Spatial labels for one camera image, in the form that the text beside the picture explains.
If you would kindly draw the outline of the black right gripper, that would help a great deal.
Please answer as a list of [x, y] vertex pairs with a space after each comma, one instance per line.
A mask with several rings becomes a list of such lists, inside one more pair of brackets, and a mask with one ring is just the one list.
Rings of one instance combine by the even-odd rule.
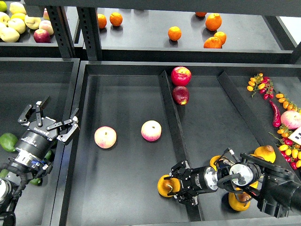
[[167, 196], [174, 196], [186, 206], [198, 205], [197, 196], [216, 192], [217, 171], [211, 166], [191, 168], [187, 160], [180, 161], [171, 168], [170, 175], [163, 175], [164, 180], [179, 180], [180, 191], [170, 191]]

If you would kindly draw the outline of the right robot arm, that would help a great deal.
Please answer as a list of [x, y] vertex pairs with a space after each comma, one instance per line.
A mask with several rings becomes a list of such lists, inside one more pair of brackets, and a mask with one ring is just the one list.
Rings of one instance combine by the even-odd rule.
[[227, 148], [224, 154], [212, 158], [209, 166], [191, 168], [187, 160], [178, 162], [168, 175], [158, 181], [158, 192], [163, 197], [174, 197], [179, 203], [194, 208], [198, 196], [223, 189], [229, 193], [230, 206], [246, 210], [251, 200], [257, 201], [260, 212], [276, 218], [289, 212], [301, 212], [301, 185], [295, 174], [256, 155], [241, 153], [237, 158]]

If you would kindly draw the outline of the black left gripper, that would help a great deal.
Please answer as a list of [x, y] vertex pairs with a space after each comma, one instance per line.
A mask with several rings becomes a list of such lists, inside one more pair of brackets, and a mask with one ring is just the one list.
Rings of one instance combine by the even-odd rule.
[[[73, 111], [70, 119], [61, 122], [49, 117], [42, 118], [43, 110], [49, 101], [50, 96], [42, 101], [37, 101], [35, 104], [28, 104], [19, 116], [18, 122], [23, 126], [28, 126], [28, 129], [15, 145], [15, 149], [20, 154], [42, 159], [56, 140], [67, 145], [72, 140], [73, 134], [79, 131], [79, 108]], [[29, 119], [34, 113], [36, 120], [30, 122]]]

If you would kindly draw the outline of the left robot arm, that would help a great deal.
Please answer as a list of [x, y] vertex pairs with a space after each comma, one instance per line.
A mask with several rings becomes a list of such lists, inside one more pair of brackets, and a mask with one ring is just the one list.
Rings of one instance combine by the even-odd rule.
[[56, 141], [67, 145], [73, 134], [79, 131], [76, 108], [69, 119], [56, 121], [43, 115], [48, 99], [28, 104], [18, 122], [27, 130], [13, 146], [18, 152], [16, 157], [9, 158], [1, 165], [6, 176], [0, 179], [0, 224], [14, 226], [16, 224], [15, 208], [23, 190], [33, 179], [42, 179], [53, 168], [52, 162], [46, 158], [47, 152]]

